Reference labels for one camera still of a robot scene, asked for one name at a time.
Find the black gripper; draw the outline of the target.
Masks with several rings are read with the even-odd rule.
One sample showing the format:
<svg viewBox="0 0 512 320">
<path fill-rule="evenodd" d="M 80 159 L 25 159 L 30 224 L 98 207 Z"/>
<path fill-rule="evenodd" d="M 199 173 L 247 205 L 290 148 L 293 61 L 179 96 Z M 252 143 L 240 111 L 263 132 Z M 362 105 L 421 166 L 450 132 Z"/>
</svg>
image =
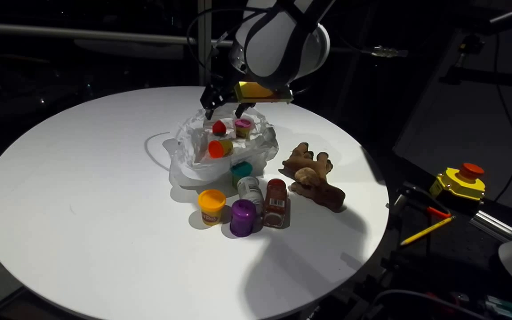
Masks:
<svg viewBox="0 0 512 320">
<path fill-rule="evenodd" d="M 204 88 L 201 95 L 201 105 L 204 109 L 204 118 L 210 121 L 215 109 L 222 107 L 234 98 L 234 89 L 229 82 L 211 82 Z M 234 111 L 234 118 L 242 118 L 256 104 L 240 104 Z"/>
</svg>

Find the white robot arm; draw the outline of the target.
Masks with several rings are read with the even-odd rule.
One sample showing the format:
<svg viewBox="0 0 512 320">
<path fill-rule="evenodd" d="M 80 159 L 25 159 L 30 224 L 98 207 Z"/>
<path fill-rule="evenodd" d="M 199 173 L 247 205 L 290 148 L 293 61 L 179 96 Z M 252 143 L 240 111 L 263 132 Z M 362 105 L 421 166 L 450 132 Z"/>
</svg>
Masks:
<svg viewBox="0 0 512 320">
<path fill-rule="evenodd" d="M 291 84 L 323 66 L 330 36 L 322 18 L 334 0 L 247 0 L 243 20 L 233 29 L 233 45 L 220 70 L 204 88 L 204 118 L 236 104 L 240 118 L 261 102 L 291 102 Z"/>
</svg>

